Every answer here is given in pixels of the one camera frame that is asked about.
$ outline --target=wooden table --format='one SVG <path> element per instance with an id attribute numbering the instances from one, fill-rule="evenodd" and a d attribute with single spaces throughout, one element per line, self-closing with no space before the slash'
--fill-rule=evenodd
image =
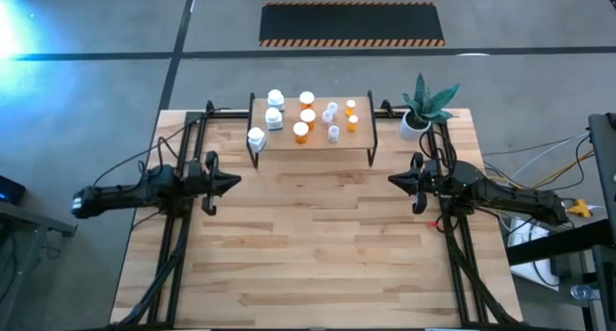
<path id="1" fill-rule="evenodd" d="M 470 111 L 451 111 L 458 159 L 482 166 Z M 185 113 L 161 112 L 156 137 L 178 130 Z M 419 150 L 398 136 L 397 119 L 376 121 L 372 167 L 363 151 L 334 150 L 270 152 L 254 169 L 246 121 L 208 123 L 204 151 L 216 150 L 220 169 L 243 180 L 217 199 L 216 216 L 195 202 L 176 327 L 459 326 L 445 237 L 426 225 L 439 215 L 438 202 L 428 198 L 426 212 L 413 215 L 410 198 L 387 181 Z M 138 210 L 135 221 L 151 211 Z M 482 279 L 521 319 L 498 221 L 476 212 L 469 222 Z M 111 321 L 126 316 L 151 283 L 164 223 L 154 217 L 133 231 Z"/>

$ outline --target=white cable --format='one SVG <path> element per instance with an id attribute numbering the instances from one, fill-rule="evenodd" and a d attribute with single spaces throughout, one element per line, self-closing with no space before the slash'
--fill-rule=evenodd
<path id="1" fill-rule="evenodd" d="M 516 171 L 516 173 L 514 173 L 514 174 L 512 174 L 512 175 L 511 175 L 511 178 L 510 178 L 510 179 L 514 179 L 514 178 L 516 178 L 516 176 L 517 176 L 520 172 L 522 172 L 525 168 L 527 168 L 529 165 L 531 165 L 532 163 L 534 163 L 535 161 L 537 161 L 539 158 L 543 157 L 544 155 L 546 155 L 546 154 L 548 154 L 548 153 L 552 152 L 554 149 L 556 149 L 556 148 L 560 147 L 561 145 L 567 144 L 567 143 L 571 142 L 572 140 L 577 140 L 577 139 L 579 139 L 579 138 L 583 138 L 583 137 L 586 137 L 586 136 L 588 136 L 588 133 L 584 133 L 584 134 L 578 135 L 578 136 L 576 136 L 576 137 L 574 137 L 574 138 L 572 138 L 572 139 L 568 139 L 568 140 L 566 140 L 566 141 L 563 141 L 563 142 L 561 142 L 561 143 L 557 144 L 557 145 L 556 145 L 556 146 L 554 146 L 554 147 L 551 147 L 551 148 L 549 148 L 549 149 L 546 149 L 546 150 L 545 150 L 545 151 L 543 151 L 541 154 L 539 154 L 538 156 L 536 156 L 536 157 L 534 157 L 532 160 L 530 160 L 530 162 L 528 162 L 528 163 L 526 163 L 524 166 L 520 167 L 520 169 L 519 169 L 519 170 L 517 170 L 517 171 Z"/>

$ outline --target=potted plant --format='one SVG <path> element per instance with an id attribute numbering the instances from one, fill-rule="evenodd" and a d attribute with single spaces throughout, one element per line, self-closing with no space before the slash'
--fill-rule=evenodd
<path id="1" fill-rule="evenodd" d="M 420 73 L 415 86 L 415 97 L 404 93 L 404 102 L 409 111 L 400 122 L 400 136 L 405 140 L 416 140 L 424 131 L 430 128 L 432 122 L 445 123 L 453 115 L 443 108 L 451 101 L 460 85 L 439 91 L 430 97 L 430 89 L 426 88 L 424 77 Z"/>

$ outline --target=gray floor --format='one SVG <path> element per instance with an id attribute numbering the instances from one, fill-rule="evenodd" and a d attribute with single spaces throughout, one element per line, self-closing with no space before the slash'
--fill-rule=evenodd
<path id="1" fill-rule="evenodd" d="M 13 0 L 24 53 L 170 51 L 185 0 Z M 257 49 L 262 2 L 195 0 L 185 50 Z M 448 47 L 614 45 L 616 11 L 607 0 L 430 0 Z M 168 61 L 0 62 L 0 174 L 28 187 L 27 207 L 67 221 L 72 194 L 103 170 L 144 149 L 151 138 Z M 483 152 L 582 133 L 592 113 L 615 112 L 616 55 L 332 58 L 183 61 L 172 109 L 245 108 L 248 94 L 363 94 L 401 101 L 417 73 L 433 89 L 462 85 L 452 107 L 473 111 Z M 574 146 L 520 174 L 532 183 L 574 158 Z M 513 172 L 538 152 L 489 161 Z M 109 183 L 129 183 L 136 163 Z M 583 184 L 562 192 L 603 199 L 594 162 Z M 575 182 L 578 171 L 559 185 Z M 76 221 L 62 257 L 44 256 L 19 298 L 13 329 L 101 326 L 111 311 L 132 212 Z M 604 217 L 598 212 L 595 218 Z M 575 219 L 578 224 L 583 219 Z M 525 320 L 581 329 L 581 313 L 542 300 L 543 288 L 516 280 Z"/>

